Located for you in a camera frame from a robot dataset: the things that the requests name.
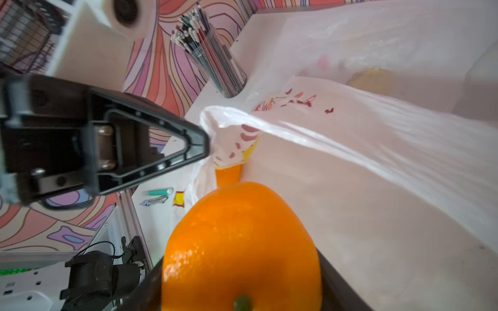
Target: pencil holder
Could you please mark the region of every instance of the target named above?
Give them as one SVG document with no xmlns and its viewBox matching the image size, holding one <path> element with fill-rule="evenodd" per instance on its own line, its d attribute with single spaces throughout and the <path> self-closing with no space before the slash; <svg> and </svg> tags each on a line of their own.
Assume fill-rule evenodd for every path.
<svg viewBox="0 0 498 311">
<path fill-rule="evenodd" d="M 209 24 L 207 33 L 200 33 L 200 43 L 187 57 L 213 81 L 226 98 L 232 98 L 246 86 L 247 75 L 228 47 L 218 37 L 216 28 Z"/>
</svg>

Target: yellow object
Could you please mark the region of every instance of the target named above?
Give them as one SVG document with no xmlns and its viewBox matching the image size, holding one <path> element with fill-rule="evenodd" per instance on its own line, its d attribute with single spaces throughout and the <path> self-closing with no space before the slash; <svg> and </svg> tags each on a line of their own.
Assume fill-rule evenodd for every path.
<svg viewBox="0 0 498 311">
<path fill-rule="evenodd" d="M 178 206 L 183 206 L 183 191 L 176 192 L 173 204 Z"/>
<path fill-rule="evenodd" d="M 238 183 L 241 180 L 243 166 L 244 164 L 238 164 L 226 169 L 216 169 L 216 185 L 222 187 Z"/>
<path fill-rule="evenodd" d="M 242 157 L 244 158 L 244 163 L 247 163 L 247 161 L 249 160 L 249 157 L 252 154 L 252 152 L 254 151 L 254 149 L 256 148 L 258 141 L 259 141 L 259 137 L 254 141 L 254 144 L 252 144 L 249 148 L 247 148 L 246 151 L 242 152 Z"/>
<path fill-rule="evenodd" d="M 390 71 L 370 68 L 364 73 L 355 74 L 346 84 L 359 90 L 389 96 L 394 87 L 394 76 Z"/>
<path fill-rule="evenodd" d="M 162 311 L 319 311 L 317 250 L 294 212 L 256 183 L 221 187 L 176 226 L 163 260 Z"/>
</svg>

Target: plastic bag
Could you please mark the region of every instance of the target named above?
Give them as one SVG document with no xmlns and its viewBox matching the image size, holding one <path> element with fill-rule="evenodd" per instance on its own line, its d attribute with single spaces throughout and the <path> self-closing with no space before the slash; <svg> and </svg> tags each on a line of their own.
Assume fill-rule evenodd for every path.
<svg viewBox="0 0 498 311">
<path fill-rule="evenodd" d="M 392 74 L 385 95 L 452 112 L 465 75 L 498 40 L 497 16 L 495 0 L 371 1 L 297 14 L 252 96 L 280 91 L 293 76 L 345 84 L 379 68 Z"/>
<path fill-rule="evenodd" d="M 213 154 L 187 211 L 257 142 L 242 180 L 283 197 L 371 307 L 497 310 L 498 129 L 302 77 L 256 109 L 203 110 Z"/>
</svg>

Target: white table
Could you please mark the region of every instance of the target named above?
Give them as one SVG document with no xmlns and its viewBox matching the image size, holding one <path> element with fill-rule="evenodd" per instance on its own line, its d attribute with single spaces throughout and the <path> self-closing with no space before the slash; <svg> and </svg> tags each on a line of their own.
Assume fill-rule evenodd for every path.
<svg viewBox="0 0 498 311">
<path fill-rule="evenodd" d="M 277 41 L 287 19 L 297 14 L 308 14 L 306 11 L 254 14 L 231 47 L 231 52 L 248 75 L 246 87 L 236 97 L 226 99 L 217 92 L 211 82 L 208 82 L 185 115 L 185 119 L 199 124 L 200 112 L 210 105 L 233 106 L 245 111 L 252 110 L 254 104 L 247 102 L 246 99 L 254 91 L 260 78 L 267 73 L 267 64 L 272 58 L 273 44 Z M 166 144 L 162 153 L 171 154 L 181 150 L 182 143 L 182 141 L 175 141 L 173 138 Z M 170 223 L 170 219 L 168 219 L 169 213 L 167 212 L 167 209 L 173 208 L 173 197 L 164 204 L 145 207 L 139 205 L 144 199 L 149 198 L 144 196 L 143 192 L 152 189 L 164 189 L 179 182 L 186 182 L 185 177 L 182 169 L 164 174 L 141 184 L 132 196 L 153 264 L 156 264 L 164 255 L 168 238 L 174 229 L 174 224 Z"/>
</svg>

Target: cable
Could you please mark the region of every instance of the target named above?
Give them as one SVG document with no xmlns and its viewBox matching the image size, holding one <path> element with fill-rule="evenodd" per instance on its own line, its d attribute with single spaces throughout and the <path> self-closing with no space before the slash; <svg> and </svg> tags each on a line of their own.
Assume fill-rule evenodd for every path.
<svg viewBox="0 0 498 311">
<path fill-rule="evenodd" d="M 39 201 L 39 203 L 47 209 L 51 210 L 70 210 L 70 209 L 83 209 L 83 208 L 88 208 L 93 205 L 95 201 L 95 198 L 91 198 L 87 201 L 84 202 L 79 202 L 79 203 L 74 203 L 74 204 L 69 204 L 69 205 L 62 205 L 62 206 L 53 206 L 50 205 L 47 202 L 47 199 Z"/>
<path fill-rule="evenodd" d="M 87 247 L 85 247 L 84 249 L 80 250 L 78 252 L 78 254 L 74 255 L 74 256 L 78 256 L 79 254 L 83 253 L 84 251 L 86 251 L 87 249 L 89 249 L 90 247 L 94 246 L 94 245 L 97 245 L 97 244 L 100 244 L 100 243 L 109 243 L 110 245 L 113 246 L 113 255 L 111 256 L 113 259 L 118 259 L 118 258 L 121 258 L 123 257 L 123 255 L 125 254 L 125 252 L 123 251 L 123 254 L 119 255 L 119 256 L 116 256 L 116 247 L 114 246 L 114 243 L 110 242 L 110 241 L 100 241 L 100 242 L 96 242 L 96 243 L 93 243 L 93 244 L 90 244 L 88 245 Z"/>
</svg>

